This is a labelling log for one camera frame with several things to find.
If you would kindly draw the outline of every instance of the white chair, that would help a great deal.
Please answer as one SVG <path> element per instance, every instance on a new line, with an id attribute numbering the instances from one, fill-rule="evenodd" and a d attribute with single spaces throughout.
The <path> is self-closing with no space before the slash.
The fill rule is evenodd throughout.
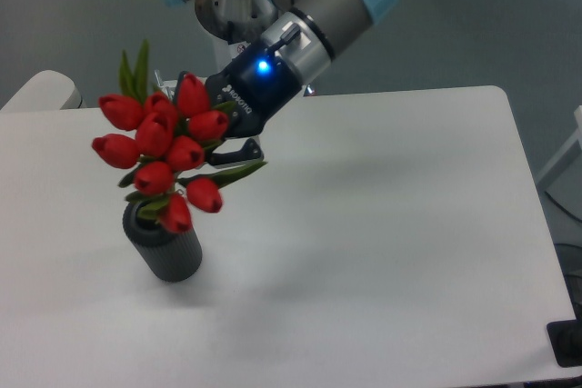
<path id="1" fill-rule="evenodd" d="M 536 186 L 540 193 L 545 192 L 582 153 L 582 106 L 574 111 L 574 116 L 577 123 L 576 131 L 570 135 L 536 176 Z"/>
<path id="2" fill-rule="evenodd" d="M 0 109 L 0 113 L 25 113 L 86 108 L 83 97 L 71 79 L 45 70 L 32 77 Z"/>

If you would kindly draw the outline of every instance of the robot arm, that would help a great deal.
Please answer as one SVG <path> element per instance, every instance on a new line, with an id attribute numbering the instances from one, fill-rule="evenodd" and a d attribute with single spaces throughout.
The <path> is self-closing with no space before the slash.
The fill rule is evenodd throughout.
<path id="1" fill-rule="evenodd" d="M 341 55 L 397 0 L 269 0 L 286 11 L 206 88 L 213 104 L 235 101 L 228 137 L 259 134 L 268 119 Z"/>

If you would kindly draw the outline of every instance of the black cable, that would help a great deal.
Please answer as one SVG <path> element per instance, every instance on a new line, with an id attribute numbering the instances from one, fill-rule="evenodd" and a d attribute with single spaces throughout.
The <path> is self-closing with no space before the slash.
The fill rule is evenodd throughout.
<path id="1" fill-rule="evenodd" d="M 554 245 L 558 245 L 560 247 L 572 247 L 574 249 L 581 249 L 582 250 L 582 245 L 576 245 L 576 244 L 572 244 L 572 243 L 555 243 Z"/>
<path id="2" fill-rule="evenodd" d="M 582 218 L 576 217 L 575 215 L 573 215 L 572 213 L 570 213 L 568 211 L 568 209 L 566 209 L 564 206 L 562 206 L 554 197 L 552 197 L 552 194 L 550 194 L 549 192 L 545 191 L 544 194 L 546 195 L 547 199 L 554 204 L 554 206 L 559 209 L 560 211 L 562 211 L 565 215 L 567 215 L 568 217 L 570 217 L 572 220 L 574 220 L 577 223 L 582 223 Z"/>

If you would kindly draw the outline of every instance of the gray floor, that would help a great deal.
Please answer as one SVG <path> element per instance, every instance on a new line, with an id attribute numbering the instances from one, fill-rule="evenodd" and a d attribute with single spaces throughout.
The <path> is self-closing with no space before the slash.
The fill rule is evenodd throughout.
<path id="1" fill-rule="evenodd" d="M 143 38 L 166 77 L 213 73 L 192 7 L 159 0 L 0 0 L 0 105 L 35 73 L 71 77 L 85 100 L 116 90 L 122 48 Z M 317 81 L 320 94 L 498 85 L 506 90 L 531 169 L 573 132 L 582 104 L 582 0 L 401 0 Z M 582 215 L 582 166 L 552 192 Z M 545 204 L 556 241 L 582 230 Z"/>

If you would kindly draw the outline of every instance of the blue led light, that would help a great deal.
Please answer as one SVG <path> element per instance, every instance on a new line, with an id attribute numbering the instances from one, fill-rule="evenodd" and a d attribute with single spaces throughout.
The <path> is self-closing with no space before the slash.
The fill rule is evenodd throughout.
<path id="1" fill-rule="evenodd" d="M 256 65 L 256 70 L 260 75 L 267 75 L 271 72 L 272 69 L 273 67 L 271 67 L 271 64 L 265 60 L 259 61 Z"/>

